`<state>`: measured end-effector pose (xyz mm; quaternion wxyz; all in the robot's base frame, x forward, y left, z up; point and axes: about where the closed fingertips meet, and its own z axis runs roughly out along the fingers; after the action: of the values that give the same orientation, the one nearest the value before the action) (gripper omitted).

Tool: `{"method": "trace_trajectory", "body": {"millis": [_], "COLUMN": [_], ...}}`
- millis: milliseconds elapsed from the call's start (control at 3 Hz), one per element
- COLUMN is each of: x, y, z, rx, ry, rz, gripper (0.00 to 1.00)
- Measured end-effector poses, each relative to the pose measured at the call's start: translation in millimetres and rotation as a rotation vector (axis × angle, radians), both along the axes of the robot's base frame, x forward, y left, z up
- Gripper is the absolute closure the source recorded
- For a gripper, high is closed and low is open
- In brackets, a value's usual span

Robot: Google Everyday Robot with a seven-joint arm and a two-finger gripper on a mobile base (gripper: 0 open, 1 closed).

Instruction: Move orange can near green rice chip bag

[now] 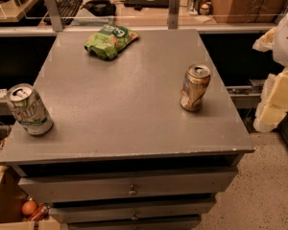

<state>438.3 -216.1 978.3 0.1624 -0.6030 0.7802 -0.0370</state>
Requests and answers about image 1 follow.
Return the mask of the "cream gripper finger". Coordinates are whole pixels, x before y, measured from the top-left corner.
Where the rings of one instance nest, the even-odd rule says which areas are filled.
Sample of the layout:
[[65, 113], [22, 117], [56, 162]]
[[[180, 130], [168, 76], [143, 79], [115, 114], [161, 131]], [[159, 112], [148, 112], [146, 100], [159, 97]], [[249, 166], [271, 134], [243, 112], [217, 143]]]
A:
[[255, 111], [253, 127], [259, 132], [270, 132], [288, 113], [288, 67], [277, 76], [270, 74], [264, 82], [261, 101]]

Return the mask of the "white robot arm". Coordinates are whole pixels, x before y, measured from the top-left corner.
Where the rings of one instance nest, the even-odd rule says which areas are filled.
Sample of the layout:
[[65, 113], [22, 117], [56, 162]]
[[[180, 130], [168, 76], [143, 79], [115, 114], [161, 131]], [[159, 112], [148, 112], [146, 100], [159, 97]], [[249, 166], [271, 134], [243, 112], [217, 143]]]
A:
[[252, 47], [260, 52], [272, 51], [274, 62], [283, 66], [281, 73], [270, 74], [265, 80], [261, 102], [255, 111], [255, 130], [270, 132], [288, 113], [288, 12], [274, 28], [259, 37]]

